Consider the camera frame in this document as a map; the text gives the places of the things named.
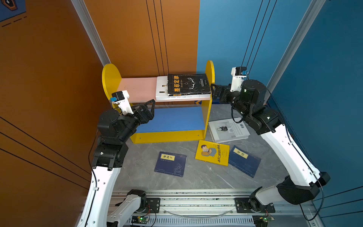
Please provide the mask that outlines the white book with brown bars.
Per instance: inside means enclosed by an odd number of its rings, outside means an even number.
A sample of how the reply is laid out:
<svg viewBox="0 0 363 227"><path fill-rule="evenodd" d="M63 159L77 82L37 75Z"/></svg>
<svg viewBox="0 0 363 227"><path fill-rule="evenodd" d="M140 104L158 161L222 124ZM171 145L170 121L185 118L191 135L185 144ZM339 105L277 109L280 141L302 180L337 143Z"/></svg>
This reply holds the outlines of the white book with brown bars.
<svg viewBox="0 0 363 227"><path fill-rule="evenodd" d="M210 100L210 94L168 96L167 76L157 77L156 101L157 102L181 102L181 101L204 101Z"/></svg>

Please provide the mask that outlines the black book with orange title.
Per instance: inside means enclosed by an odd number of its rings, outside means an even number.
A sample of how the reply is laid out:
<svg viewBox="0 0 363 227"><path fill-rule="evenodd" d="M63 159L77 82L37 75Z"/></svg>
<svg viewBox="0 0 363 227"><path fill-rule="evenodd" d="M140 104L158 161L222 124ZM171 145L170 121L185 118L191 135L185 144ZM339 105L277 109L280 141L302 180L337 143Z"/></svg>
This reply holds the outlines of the black book with orange title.
<svg viewBox="0 0 363 227"><path fill-rule="evenodd" d="M168 74L168 96L210 94L210 84L206 74Z"/></svg>

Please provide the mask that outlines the yellow cartoon cover book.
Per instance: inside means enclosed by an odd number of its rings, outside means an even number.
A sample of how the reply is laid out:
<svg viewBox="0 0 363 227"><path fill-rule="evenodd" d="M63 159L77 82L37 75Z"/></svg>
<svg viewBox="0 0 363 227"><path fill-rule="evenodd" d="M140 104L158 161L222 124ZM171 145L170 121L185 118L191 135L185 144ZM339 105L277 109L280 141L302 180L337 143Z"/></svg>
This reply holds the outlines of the yellow cartoon cover book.
<svg viewBox="0 0 363 227"><path fill-rule="evenodd" d="M229 153L229 145L199 140L195 159L221 166L228 166Z"/></svg>

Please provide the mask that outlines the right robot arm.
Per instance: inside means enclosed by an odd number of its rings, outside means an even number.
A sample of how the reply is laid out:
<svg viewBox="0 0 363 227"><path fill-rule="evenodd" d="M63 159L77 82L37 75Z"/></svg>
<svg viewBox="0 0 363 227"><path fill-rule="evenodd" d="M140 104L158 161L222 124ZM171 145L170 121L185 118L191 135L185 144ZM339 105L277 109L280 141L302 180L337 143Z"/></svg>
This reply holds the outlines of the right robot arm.
<svg viewBox="0 0 363 227"><path fill-rule="evenodd" d="M281 113L265 105L264 98L270 94L265 85L249 79L230 86L211 84L210 87L212 99L229 104L232 112L237 111L241 120L271 146L288 172L283 182L269 188L259 187L250 195L253 212L263 211L277 201L302 205L324 192L329 174L320 172L295 144Z"/></svg>

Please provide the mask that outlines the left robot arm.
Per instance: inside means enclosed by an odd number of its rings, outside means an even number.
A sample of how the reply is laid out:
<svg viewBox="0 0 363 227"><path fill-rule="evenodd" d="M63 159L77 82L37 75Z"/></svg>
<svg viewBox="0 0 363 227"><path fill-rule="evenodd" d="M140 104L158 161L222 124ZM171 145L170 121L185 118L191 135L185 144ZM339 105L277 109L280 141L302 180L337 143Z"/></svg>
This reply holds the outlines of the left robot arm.
<svg viewBox="0 0 363 227"><path fill-rule="evenodd" d="M137 127L154 118L155 100L131 108L133 113L121 114L107 110L99 117L97 125L101 133L91 161L92 178L79 227L122 227L136 211L147 206L143 190L131 190L118 208L108 214L117 177L121 172L128 151L127 140Z"/></svg>

